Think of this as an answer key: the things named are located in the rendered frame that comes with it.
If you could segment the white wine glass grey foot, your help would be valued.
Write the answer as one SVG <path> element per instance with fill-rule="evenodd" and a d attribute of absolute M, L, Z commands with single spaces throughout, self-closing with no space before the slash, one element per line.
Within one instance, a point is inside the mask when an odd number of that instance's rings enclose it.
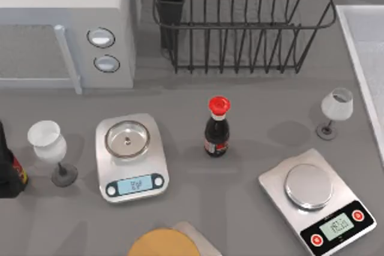
<path fill-rule="evenodd" d="M 28 130 L 27 139 L 38 159 L 55 166 L 51 175 L 55 186 L 64 188 L 76 181 L 77 168 L 62 162 L 67 154 L 67 142 L 55 121 L 36 122 Z"/>
<path fill-rule="evenodd" d="M 324 97 L 320 108 L 327 121 L 317 126 L 316 134 L 322 140 L 331 141 L 337 136 L 333 123 L 346 121 L 352 116 L 353 94 L 346 88 L 335 88 Z"/>

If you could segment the smaller microwave knob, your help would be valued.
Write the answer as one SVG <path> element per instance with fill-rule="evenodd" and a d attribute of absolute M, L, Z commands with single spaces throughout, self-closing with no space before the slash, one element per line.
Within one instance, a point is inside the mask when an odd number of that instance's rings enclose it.
<path fill-rule="evenodd" d="M 120 62 L 112 55 L 103 55 L 93 61 L 94 67 L 102 73 L 114 73 L 119 70 Z"/>

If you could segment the larger microwave knob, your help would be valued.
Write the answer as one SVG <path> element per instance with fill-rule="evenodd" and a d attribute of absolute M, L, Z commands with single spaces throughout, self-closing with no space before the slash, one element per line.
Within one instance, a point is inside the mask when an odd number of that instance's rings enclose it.
<path fill-rule="evenodd" d="M 87 32 L 87 40 L 95 47 L 106 49 L 115 43 L 115 35 L 106 28 L 95 28 Z"/>

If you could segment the silver scale with blue display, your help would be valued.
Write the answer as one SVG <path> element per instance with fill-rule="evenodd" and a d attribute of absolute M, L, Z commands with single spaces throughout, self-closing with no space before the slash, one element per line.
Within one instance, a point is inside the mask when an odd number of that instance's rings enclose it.
<path fill-rule="evenodd" d="M 102 120 L 95 130 L 101 196 L 123 203 L 162 194 L 169 172 L 160 130 L 147 113 Z"/>

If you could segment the pale microwave oven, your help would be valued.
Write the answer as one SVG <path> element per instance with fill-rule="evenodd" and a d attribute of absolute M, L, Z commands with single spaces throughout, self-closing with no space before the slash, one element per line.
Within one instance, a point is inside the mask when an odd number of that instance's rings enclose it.
<path fill-rule="evenodd" d="M 140 14 L 141 0 L 0 0 L 0 89 L 74 89 L 55 25 L 66 28 L 82 92 L 131 89 Z M 86 35 L 95 28 L 110 30 L 114 45 L 90 44 Z M 118 59 L 119 70 L 98 71 L 93 61 L 103 55 Z"/>

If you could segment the dark bottle with red cap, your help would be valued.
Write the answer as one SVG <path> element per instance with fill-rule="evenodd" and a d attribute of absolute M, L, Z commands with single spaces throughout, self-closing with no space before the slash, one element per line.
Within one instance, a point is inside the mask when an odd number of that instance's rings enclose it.
<path fill-rule="evenodd" d="M 229 148 L 230 128 L 226 113 L 230 101 L 224 96 L 214 96 L 209 100 L 208 109 L 211 116 L 205 127 L 204 148 L 214 158 L 223 156 Z"/>

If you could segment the black bottle with red label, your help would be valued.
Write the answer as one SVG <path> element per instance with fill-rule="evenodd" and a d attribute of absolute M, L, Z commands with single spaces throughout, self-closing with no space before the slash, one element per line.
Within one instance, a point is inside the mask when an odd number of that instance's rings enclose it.
<path fill-rule="evenodd" d="M 0 121 L 0 199 L 16 198 L 28 184 L 28 175 L 7 145 Z"/>

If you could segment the round wooden board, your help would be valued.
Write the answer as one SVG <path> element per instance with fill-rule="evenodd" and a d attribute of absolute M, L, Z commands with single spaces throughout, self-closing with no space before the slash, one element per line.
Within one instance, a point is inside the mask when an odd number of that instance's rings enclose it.
<path fill-rule="evenodd" d="M 127 256 L 200 256 L 196 244 L 174 228 L 156 228 L 137 238 Z"/>

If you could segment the silver scale with black panel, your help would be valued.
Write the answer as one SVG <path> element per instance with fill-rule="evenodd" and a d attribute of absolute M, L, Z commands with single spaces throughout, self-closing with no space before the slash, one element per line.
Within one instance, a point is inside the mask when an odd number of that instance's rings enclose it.
<path fill-rule="evenodd" d="M 311 256 L 332 256 L 377 225 L 316 149 L 282 160 L 258 181 Z"/>

